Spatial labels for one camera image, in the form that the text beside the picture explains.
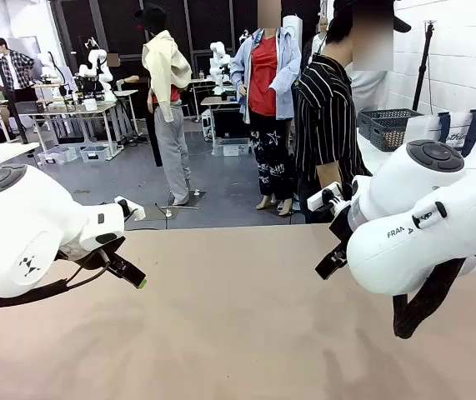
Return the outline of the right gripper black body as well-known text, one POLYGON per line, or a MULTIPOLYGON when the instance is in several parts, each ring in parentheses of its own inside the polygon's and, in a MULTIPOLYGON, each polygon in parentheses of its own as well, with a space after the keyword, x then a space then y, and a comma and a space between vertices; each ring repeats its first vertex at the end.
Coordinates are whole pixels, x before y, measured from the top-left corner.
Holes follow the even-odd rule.
POLYGON ((346 202, 343 206, 338 206, 329 227, 330 231, 340 241, 339 247, 343 250, 347 248, 348 240, 353 234, 353 229, 348 221, 350 209, 351 205, 349 202, 346 202))

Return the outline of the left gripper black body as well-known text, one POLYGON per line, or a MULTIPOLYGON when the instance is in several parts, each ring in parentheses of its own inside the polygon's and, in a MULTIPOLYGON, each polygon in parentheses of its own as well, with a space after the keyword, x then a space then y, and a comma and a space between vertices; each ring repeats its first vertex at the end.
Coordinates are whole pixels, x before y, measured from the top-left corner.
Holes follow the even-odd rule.
POLYGON ((117 254, 117 250, 124 244, 125 240, 125 237, 119 237, 91 251, 65 246, 58 250, 57 260, 72 261, 87 270, 104 268, 108 263, 110 270, 123 271, 125 268, 124 261, 117 254))

